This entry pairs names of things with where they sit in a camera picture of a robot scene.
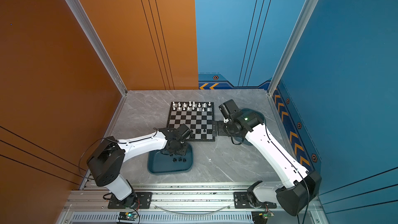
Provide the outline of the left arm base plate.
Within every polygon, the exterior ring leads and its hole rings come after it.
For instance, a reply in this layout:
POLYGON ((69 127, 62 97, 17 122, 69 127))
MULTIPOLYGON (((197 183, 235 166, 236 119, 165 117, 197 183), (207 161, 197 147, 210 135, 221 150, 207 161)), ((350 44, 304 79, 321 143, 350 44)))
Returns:
POLYGON ((118 200, 114 194, 110 194, 108 201, 109 209, 149 209, 152 201, 152 192, 134 192, 124 200, 118 200))

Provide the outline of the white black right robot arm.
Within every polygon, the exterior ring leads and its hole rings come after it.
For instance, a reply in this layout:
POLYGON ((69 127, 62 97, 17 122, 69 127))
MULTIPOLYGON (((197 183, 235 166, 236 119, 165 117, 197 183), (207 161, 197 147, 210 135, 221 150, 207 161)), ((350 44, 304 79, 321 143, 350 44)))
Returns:
POLYGON ((319 193, 322 178, 317 171, 310 171, 298 163, 273 137, 265 117, 249 108, 240 109, 233 100, 219 106, 226 120, 224 132, 231 138, 239 137, 249 142, 268 161, 281 183, 268 185, 258 181, 247 190, 250 205, 260 208, 265 203, 278 203, 288 214, 297 216, 307 209, 319 193))

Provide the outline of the teal tray with white pieces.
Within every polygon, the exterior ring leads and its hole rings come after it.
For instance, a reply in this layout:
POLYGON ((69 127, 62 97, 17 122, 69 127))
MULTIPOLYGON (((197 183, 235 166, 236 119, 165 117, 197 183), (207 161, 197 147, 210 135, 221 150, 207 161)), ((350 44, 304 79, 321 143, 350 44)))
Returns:
MULTIPOLYGON (((246 114, 246 113, 249 113, 249 112, 254 112, 254 113, 256 113, 257 115, 260 116, 260 118, 262 119, 262 122, 263 122, 264 124, 266 124, 266 118, 265 118, 265 116, 264 116, 261 112, 255 111, 255 110, 252 110, 252 109, 249 109, 249 108, 243 108, 242 111, 243 111, 243 113, 245 113, 245 114, 246 114)), ((247 139, 245 139, 245 140, 243 141, 243 144, 245 144, 245 145, 247 145, 247 146, 253 146, 253 144, 251 144, 250 142, 248 142, 247 139)))

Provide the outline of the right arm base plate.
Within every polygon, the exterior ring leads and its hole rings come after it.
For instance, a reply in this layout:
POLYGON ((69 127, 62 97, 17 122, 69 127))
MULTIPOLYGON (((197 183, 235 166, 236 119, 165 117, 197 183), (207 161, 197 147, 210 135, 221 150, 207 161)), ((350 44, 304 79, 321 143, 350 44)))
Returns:
POLYGON ((237 209, 244 208, 261 208, 261 209, 274 209, 277 208, 276 203, 259 202, 253 197, 249 197, 248 192, 238 191, 233 193, 234 207, 237 209))

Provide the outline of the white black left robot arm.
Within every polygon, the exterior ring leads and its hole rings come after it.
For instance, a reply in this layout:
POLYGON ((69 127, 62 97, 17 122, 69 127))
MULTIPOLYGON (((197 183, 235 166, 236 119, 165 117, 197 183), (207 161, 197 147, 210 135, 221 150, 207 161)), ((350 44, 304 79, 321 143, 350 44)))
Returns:
POLYGON ((159 128, 153 133, 132 139, 101 138, 97 148, 87 158, 92 179, 99 187, 107 188, 113 199, 123 208, 137 208, 138 196, 131 184, 121 175, 124 162, 147 152, 167 151, 171 155, 187 153, 187 139, 192 131, 185 125, 178 128, 159 128))

